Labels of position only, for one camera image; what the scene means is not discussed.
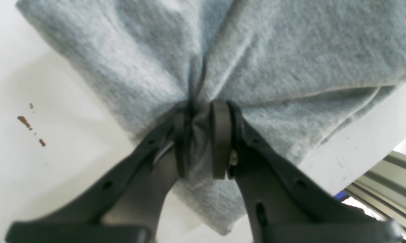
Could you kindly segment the left gripper white right finger side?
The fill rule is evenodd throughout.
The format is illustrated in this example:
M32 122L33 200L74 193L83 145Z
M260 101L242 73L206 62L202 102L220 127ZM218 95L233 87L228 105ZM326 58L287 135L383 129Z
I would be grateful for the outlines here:
M212 173L240 189L255 243L398 243L402 227L335 200L277 154L232 101L210 105Z

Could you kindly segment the left gripper white left finger side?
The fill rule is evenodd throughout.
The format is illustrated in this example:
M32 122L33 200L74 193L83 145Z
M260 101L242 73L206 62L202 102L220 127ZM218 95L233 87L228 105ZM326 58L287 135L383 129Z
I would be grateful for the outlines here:
M189 172L191 112L179 103L132 154L57 211L14 222L7 243L153 243L172 186Z

